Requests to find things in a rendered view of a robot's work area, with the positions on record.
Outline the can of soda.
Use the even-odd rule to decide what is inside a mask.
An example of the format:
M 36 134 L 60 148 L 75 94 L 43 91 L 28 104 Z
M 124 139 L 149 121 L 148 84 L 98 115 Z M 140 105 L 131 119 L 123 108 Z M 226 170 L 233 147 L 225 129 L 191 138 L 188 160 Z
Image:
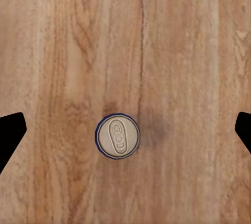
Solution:
M 98 124 L 95 142 L 98 150 L 107 158 L 124 159 L 138 148 L 140 129 L 130 116 L 114 113 Z

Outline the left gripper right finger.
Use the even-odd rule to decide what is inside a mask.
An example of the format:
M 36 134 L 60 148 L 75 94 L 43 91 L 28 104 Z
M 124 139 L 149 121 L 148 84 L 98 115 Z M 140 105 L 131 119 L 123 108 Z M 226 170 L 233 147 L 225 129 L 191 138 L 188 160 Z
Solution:
M 251 114 L 245 112 L 238 114 L 235 131 L 251 153 Z

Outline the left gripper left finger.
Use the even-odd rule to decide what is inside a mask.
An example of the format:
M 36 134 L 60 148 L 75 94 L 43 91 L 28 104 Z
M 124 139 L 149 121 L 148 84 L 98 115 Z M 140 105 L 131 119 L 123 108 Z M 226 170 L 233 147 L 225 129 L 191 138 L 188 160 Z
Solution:
M 22 112 L 0 118 L 0 174 L 27 131 Z

